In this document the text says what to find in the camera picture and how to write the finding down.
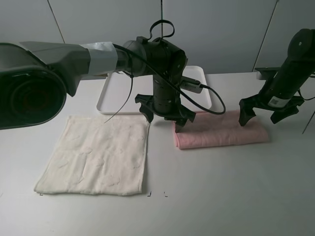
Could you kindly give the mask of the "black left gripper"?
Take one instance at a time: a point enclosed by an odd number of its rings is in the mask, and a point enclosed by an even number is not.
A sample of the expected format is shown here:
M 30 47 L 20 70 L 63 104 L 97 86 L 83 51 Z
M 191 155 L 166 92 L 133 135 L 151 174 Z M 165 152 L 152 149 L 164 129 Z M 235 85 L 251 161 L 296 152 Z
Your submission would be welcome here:
M 180 93 L 160 76 L 153 77 L 153 95 L 138 94 L 135 102 L 141 104 L 139 111 L 148 123 L 153 121 L 154 115 L 175 121 L 175 133 L 184 128 L 187 120 L 193 122 L 196 115 L 181 104 Z

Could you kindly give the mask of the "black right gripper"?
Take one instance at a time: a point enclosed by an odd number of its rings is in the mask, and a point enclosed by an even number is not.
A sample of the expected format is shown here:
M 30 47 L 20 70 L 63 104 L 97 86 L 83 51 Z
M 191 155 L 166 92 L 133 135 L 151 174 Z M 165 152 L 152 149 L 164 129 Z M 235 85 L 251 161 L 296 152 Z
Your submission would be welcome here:
M 291 98 L 280 98 L 280 95 L 266 96 L 262 91 L 248 98 L 243 98 L 239 102 L 240 115 L 239 124 L 244 127 L 249 120 L 256 116 L 254 108 L 268 111 L 274 111 L 270 117 L 273 124 L 295 115 L 299 112 L 298 106 L 304 103 L 301 96 L 292 96 Z

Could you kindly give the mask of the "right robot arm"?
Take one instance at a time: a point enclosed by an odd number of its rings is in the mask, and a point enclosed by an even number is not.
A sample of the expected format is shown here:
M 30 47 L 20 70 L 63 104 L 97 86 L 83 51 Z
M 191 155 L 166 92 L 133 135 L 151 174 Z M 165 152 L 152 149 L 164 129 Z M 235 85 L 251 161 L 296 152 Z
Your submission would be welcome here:
M 301 29 L 294 35 L 281 67 L 256 71 L 265 83 L 258 94 L 240 100 L 239 124 L 245 126 L 256 116 L 254 108 L 272 111 L 270 120 L 274 124 L 297 114 L 305 99 L 295 94 L 315 72 L 315 31 Z

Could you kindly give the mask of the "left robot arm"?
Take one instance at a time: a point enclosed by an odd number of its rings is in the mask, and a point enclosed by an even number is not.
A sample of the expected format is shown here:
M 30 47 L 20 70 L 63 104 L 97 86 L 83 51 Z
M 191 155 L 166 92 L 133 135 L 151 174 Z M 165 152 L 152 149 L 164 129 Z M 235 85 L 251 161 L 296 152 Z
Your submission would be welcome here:
M 35 126 L 53 119 L 67 96 L 76 94 L 82 78 L 113 72 L 132 77 L 151 75 L 153 94 L 135 97 L 147 121 L 154 116 L 177 127 L 193 121 L 195 112 L 181 104 L 185 52 L 166 41 L 144 37 L 124 46 L 99 48 L 77 44 L 22 42 L 0 45 L 0 127 Z

